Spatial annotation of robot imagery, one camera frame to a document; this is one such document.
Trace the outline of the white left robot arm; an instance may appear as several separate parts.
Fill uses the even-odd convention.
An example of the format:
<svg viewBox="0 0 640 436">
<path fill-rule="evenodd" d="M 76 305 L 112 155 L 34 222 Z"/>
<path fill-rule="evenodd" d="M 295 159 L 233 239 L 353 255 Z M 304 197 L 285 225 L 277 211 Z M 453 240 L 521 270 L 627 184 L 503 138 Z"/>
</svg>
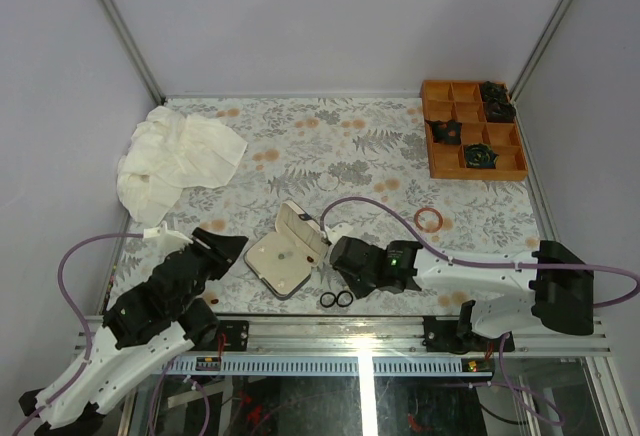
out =
<svg viewBox="0 0 640 436">
<path fill-rule="evenodd" d="M 70 297 L 85 347 L 49 386 L 19 399 L 25 425 L 38 420 L 38 435 L 93 435 L 105 416 L 140 382 L 195 348 L 218 341 L 219 319 L 202 299 L 209 281 L 221 279 L 241 256 L 248 239 L 196 228 L 190 235 L 165 224 L 138 239 L 157 246 L 163 260 L 143 282 L 122 293 L 97 329 Z"/>
</svg>

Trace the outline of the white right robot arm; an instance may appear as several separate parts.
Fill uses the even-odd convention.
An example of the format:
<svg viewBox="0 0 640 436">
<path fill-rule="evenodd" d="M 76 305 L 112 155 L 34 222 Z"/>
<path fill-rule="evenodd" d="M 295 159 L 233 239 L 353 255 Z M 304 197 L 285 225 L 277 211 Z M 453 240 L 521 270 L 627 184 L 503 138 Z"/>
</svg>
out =
<svg viewBox="0 0 640 436">
<path fill-rule="evenodd" d="M 416 241 L 397 240 L 379 248 L 343 236 L 333 246 L 330 265 L 358 299 L 375 290 L 399 294 L 447 288 L 493 294 L 491 300 L 461 307 L 455 334 L 467 350 L 538 325 L 572 336 L 594 331 L 594 275 L 558 242 L 544 240 L 533 252 L 503 255 L 435 254 Z"/>
</svg>

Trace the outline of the cream and navy jewelry box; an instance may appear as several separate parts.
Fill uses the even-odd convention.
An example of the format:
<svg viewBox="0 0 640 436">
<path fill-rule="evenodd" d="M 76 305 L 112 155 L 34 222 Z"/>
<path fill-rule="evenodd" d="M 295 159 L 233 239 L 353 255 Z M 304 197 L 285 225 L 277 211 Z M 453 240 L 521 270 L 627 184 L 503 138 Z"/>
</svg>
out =
<svg viewBox="0 0 640 436">
<path fill-rule="evenodd" d="M 276 298 L 286 300 L 309 280 L 328 248 L 320 225 L 288 200 L 280 206 L 274 230 L 249 248 L 244 260 Z"/>
</svg>

